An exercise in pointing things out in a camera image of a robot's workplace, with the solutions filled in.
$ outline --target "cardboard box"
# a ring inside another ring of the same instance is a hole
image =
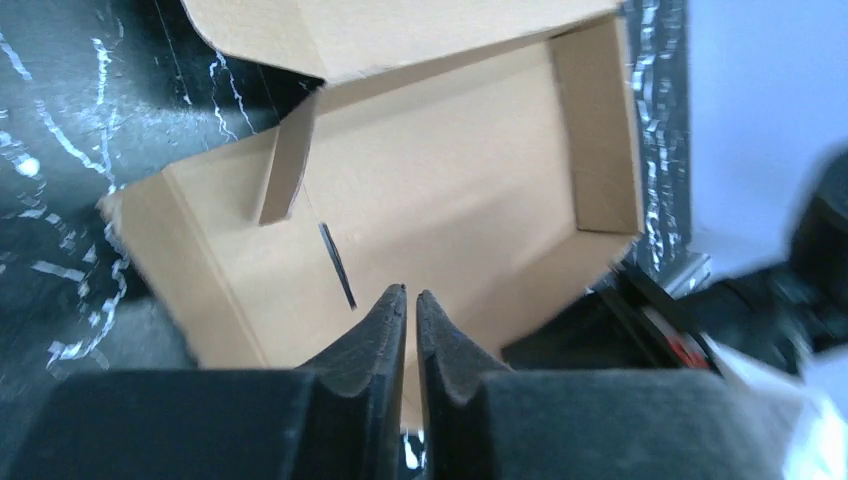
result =
[[[223,53],[326,80],[279,128],[102,202],[202,366],[299,365],[391,283],[431,289],[497,354],[639,233],[617,2],[184,3]],[[410,335],[413,427],[415,362]]]

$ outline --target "black marble surface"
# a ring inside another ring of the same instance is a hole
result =
[[[690,239],[683,2],[624,8],[655,277]],[[95,202],[274,126],[309,82],[215,52],[178,0],[0,2],[0,476],[67,375],[195,365]],[[401,468],[422,457],[409,435]]]

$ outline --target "white wall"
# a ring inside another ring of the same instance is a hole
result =
[[[693,249],[729,274],[785,254],[817,162],[848,140],[848,1],[689,5]],[[848,416],[848,349],[808,380]]]

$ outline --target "box flap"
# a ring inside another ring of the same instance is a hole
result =
[[[226,55],[340,85],[522,37],[553,36],[615,0],[183,0]]]

